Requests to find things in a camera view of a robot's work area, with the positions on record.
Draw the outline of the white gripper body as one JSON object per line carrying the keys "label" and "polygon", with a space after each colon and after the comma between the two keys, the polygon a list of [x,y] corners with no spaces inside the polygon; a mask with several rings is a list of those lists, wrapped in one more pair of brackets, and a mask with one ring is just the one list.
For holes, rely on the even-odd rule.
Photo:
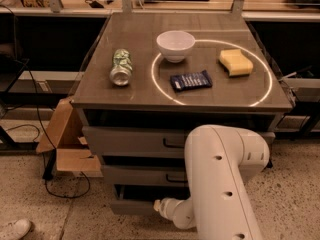
{"label": "white gripper body", "polygon": [[162,200],[157,199],[154,201],[153,209],[158,212],[164,218],[172,217],[172,209],[169,207],[171,202],[170,198],[164,198]]}

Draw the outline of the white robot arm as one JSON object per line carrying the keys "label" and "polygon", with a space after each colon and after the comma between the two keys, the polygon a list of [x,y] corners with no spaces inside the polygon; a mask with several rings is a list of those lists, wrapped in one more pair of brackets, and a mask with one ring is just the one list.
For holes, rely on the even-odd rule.
{"label": "white robot arm", "polygon": [[265,139],[204,125],[188,135],[184,158],[190,197],[157,200],[154,209],[179,229],[195,227],[199,240],[263,240],[244,183],[268,164]]}

